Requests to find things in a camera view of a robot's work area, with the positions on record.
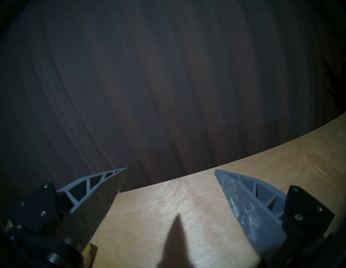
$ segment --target dark background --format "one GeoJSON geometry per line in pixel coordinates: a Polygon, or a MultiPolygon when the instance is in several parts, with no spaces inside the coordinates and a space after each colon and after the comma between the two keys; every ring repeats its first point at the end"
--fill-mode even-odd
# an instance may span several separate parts
{"type": "Polygon", "coordinates": [[[1,220],[45,182],[129,167],[131,190],[339,115],[335,1],[30,1],[12,21],[24,3],[0,9],[1,220]]]}

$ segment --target bolt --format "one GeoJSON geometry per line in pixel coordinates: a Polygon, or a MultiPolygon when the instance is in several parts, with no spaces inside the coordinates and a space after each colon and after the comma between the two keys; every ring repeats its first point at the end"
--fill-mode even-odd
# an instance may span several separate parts
{"type": "Polygon", "coordinates": [[[304,219],[302,214],[295,214],[294,218],[295,218],[296,221],[302,221],[304,219]]]}

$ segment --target screw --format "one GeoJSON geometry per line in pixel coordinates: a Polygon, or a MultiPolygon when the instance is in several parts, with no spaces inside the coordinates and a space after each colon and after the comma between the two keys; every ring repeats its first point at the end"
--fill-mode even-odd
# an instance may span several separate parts
{"type": "Polygon", "coordinates": [[[302,221],[304,219],[302,214],[295,214],[294,218],[295,218],[296,221],[302,221]]]}

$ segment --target plywood surface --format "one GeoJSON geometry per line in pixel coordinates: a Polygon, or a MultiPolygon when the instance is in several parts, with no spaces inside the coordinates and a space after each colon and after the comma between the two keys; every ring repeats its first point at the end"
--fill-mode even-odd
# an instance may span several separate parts
{"type": "MultiPolygon", "coordinates": [[[[345,211],[346,114],[268,151],[220,167],[287,192],[295,184],[345,211]]],[[[255,267],[259,256],[214,176],[215,168],[120,193],[91,242],[93,267],[255,267]]]]}

